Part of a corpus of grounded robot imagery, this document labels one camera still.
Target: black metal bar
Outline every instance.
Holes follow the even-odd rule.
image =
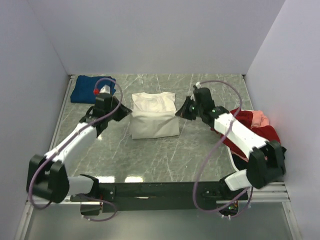
[[[133,182],[100,183],[103,200],[112,202],[119,211],[141,210],[182,210],[194,209],[192,199],[194,182]],[[217,201],[232,200],[243,189],[226,191],[221,182],[202,181],[197,188],[197,203],[203,209],[215,209]],[[248,194],[240,197],[247,200]],[[86,202],[79,196],[72,196],[72,202]],[[103,205],[103,212],[112,212],[113,208]]]

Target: white wall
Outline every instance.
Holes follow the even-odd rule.
[[[246,74],[285,0],[28,0],[69,74]]]
[[[320,236],[320,1],[286,0],[247,75],[286,153],[285,183],[303,239]]]
[[[0,239],[13,239],[28,163],[50,145],[67,74],[25,0],[0,7]]]

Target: folded blue shirt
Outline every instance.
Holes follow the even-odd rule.
[[[94,88],[96,82],[102,78],[110,78],[115,81],[114,78],[110,76],[78,76],[74,90],[70,96],[71,103],[78,103],[78,104],[94,104],[96,102],[96,95],[94,94]],[[115,84],[111,81],[104,80],[101,81],[97,88],[100,90],[103,88],[104,85],[110,87],[111,94],[113,95],[115,90]]]

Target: cable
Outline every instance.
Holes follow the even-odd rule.
[[[114,84],[119,88],[119,91],[120,91],[120,100],[119,100],[118,105],[117,105],[111,112],[109,112],[108,114],[106,114],[106,115],[104,115],[104,116],[102,116],[102,117],[99,117],[99,118],[97,118],[96,120],[94,120],[94,121],[88,123],[87,125],[83,126],[82,128],[80,128],[78,132],[75,132],[75,133],[70,137],[70,139],[69,139],[68,141],[66,141],[55,153],[53,153],[48,159],[46,159],[46,160],[43,162],[43,164],[41,164],[41,165],[39,166],[39,168],[35,171],[32,179],[31,179],[31,181],[30,181],[29,191],[28,191],[28,198],[29,198],[30,203],[31,203],[36,209],[39,209],[39,210],[46,209],[46,208],[49,207],[49,205],[52,203],[52,201],[49,201],[45,206],[40,206],[40,205],[36,204],[35,201],[34,201],[34,199],[33,199],[33,188],[34,188],[34,185],[35,185],[35,182],[36,182],[36,179],[37,179],[39,173],[46,167],[46,165],[47,165],[49,162],[51,162],[57,155],[59,155],[59,153],[60,153],[62,150],[64,150],[83,130],[85,130],[86,128],[90,127],[90,126],[93,125],[93,124],[96,124],[96,123],[98,123],[98,122],[100,122],[100,121],[102,121],[102,120],[110,117],[110,116],[111,116],[112,114],[114,114],[114,113],[118,110],[118,108],[121,106],[121,103],[122,103],[122,100],[123,100],[123,92],[122,92],[122,89],[121,89],[120,85],[119,85],[118,83],[116,83],[116,81],[114,81],[113,79],[108,78],[108,77],[100,78],[100,79],[96,82],[96,84],[95,84],[95,86],[94,86],[94,91],[95,91],[95,93],[97,93],[96,89],[97,89],[98,84],[99,84],[101,81],[105,81],[105,80],[114,83]],[[90,198],[90,199],[91,199],[91,200],[94,200],[94,201],[97,201],[97,202],[104,202],[104,203],[106,203],[106,204],[109,204],[109,205],[113,206],[113,208],[114,208],[114,210],[115,210],[115,211],[114,211],[114,214],[113,214],[111,217],[106,218],[106,220],[109,220],[109,219],[113,218],[113,217],[116,215],[116,213],[117,213],[118,210],[117,210],[116,206],[115,206],[113,203],[108,202],[108,201],[104,201],[104,200],[100,200],[100,199],[95,199],[95,198]]]
[[[114,209],[113,214],[111,216],[107,217],[107,218],[104,218],[104,219],[93,219],[93,218],[90,218],[90,217],[87,217],[87,216],[83,215],[83,218],[87,219],[88,221],[91,221],[91,222],[105,222],[105,221],[108,221],[108,220],[112,219],[114,216],[116,216],[116,214],[118,212],[118,209],[117,209],[116,205],[114,205],[112,202],[109,202],[109,201],[106,201],[106,200],[102,200],[102,199],[96,199],[96,198],[88,197],[88,196],[86,196],[84,194],[77,194],[77,196],[86,198],[86,199],[91,200],[91,201],[102,202],[102,203],[108,204],[111,207],[113,207],[113,209]]]
[[[209,152],[209,154],[206,156],[205,160],[203,161],[201,167],[200,167],[200,170],[198,172],[198,174],[196,175],[196,178],[195,178],[195,182],[194,182],[194,185],[193,185],[193,190],[192,190],[192,200],[193,200],[193,203],[194,203],[194,206],[199,209],[200,211],[202,212],[205,212],[205,213],[216,213],[220,210],[223,210],[224,208],[228,207],[229,205],[231,205],[232,203],[234,203],[237,199],[239,199],[243,194],[245,194],[247,192],[247,188],[244,189],[242,192],[240,192],[237,196],[235,196],[231,201],[227,202],[225,205],[221,206],[221,207],[218,207],[216,209],[212,209],[212,210],[205,210],[201,207],[199,207],[198,203],[197,203],[197,189],[198,189],[198,184],[199,184],[199,181],[200,181],[200,177],[207,165],[207,163],[209,162],[212,154],[216,151],[216,149],[224,142],[224,140],[227,138],[228,134],[230,133],[231,129],[232,129],[232,126],[234,124],[234,121],[236,119],[236,116],[238,115],[238,113],[241,111],[241,107],[243,105],[243,101],[242,101],[242,98],[239,94],[239,92],[229,83],[225,82],[225,81],[220,81],[220,80],[209,80],[209,81],[203,81],[203,82],[200,82],[200,84],[206,84],[206,83],[222,83],[222,84],[225,84],[227,85],[228,87],[230,87],[232,90],[234,90],[234,92],[237,94],[237,96],[239,97],[239,101],[240,101],[240,104],[239,104],[239,107],[238,109],[236,110],[236,112],[234,113],[233,115],[233,120],[231,121],[230,123],[230,126],[228,128],[228,130],[226,131],[225,135],[213,146],[213,148],[211,149],[211,151]],[[248,205],[250,204],[250,201],[251,201],[251,197],[249,198],[248,202],[247,202],[247,205],[246,207],[248,207]],[[243,210],[245,209],[243,208],[241,210],[241,212],[237,213],[236,215],[232,216],[233,218],[238,216],[239,214],[241,214],[243,212]]]
[[[238,217],[240,214],[242,214],[248,207],[249,207],[249,204],[251,202],[251,199],[252,199],[252,194],[254,193],[254,187],[251,187],[251,192],[250,192],[250,196],[249,196],[249,199],[248,201],[246,202],[246,205],[241,209],[240,212],[238,212],[236,215],[233,215],[231,216],[231,218],[235,218],[235,217]]]

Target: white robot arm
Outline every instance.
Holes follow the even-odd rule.
[[[131,113],[130,109],[121,105],[111,117],[79,132],[79,130],[88,123],[110,113],[118,103],[119,101],[114,96],[108,93],[100,93],[96,98],[95,105],[87,111],[75,130],[65,140],[44,156],[35,155],[29,163],[27,191],[29,191],[31,179],[36,170],[45,160],[49,159],[53,154],[56,154],[45,169],[37,176],[32,186],[33,194],[54,203],[60,203],[66,196],[77,194],[85,194],[89,197],[99,198],[102,195],[102,185],[97,178],[85,174],[68,176],[67,172],[72,161],[81,154],[83,149],[86,149],[95,141],[101,132],[107,128],[109,121],[120,121]],[[204,123],[223,135],[226,134],[231,122],[233,122],[232,129],[227,137],[237,145],[249,159],[247,169],[225,176],[219,182],[205,182],[202,186],[199,185],[200,190],[204,191],[202,195],[203,198],[212,199],[212,195],[206,196],[205,193],[211,192],[208,191],[208,189],[218,189],[214,196],[222,195],[220,196],[220,200],[231,200],[238,194],[237,191],[240,189],[251,186],[260,189],[285,174],[284,155],[280,144],[276,141],[270,142],[258,136],[239,121],[235,120],[233,115],[224,107],[215,106],[208,88],[196,88],[193,91],[192,98],[190,96],[186,98],[182,108],[176,115],[188,120],[195,120],[196,117],[200,117]],[[59,152],[61,146],[65,145],[74,134],[77,134],[77,136]],[[192,182],[170,182],[161,183],[161,185],[158,183],[139,183],[137,185],[135,183],[128,187],[129,185],[130,183],[119,183],[118,186],[113,185],[112,189],[118,187],[118,193],[123,190],[121,196],[128,195],[130,198],[171,196],[177,192],[175,189],[181,190],[183,188],[185,188],[185,194],[190,196],[190,189],[192,189]],[[110,198],[110,196],[103,196],[109,201],[115,197],[115,191],[109,190],[109,193],[110,192],[113,194],[112,198]]]

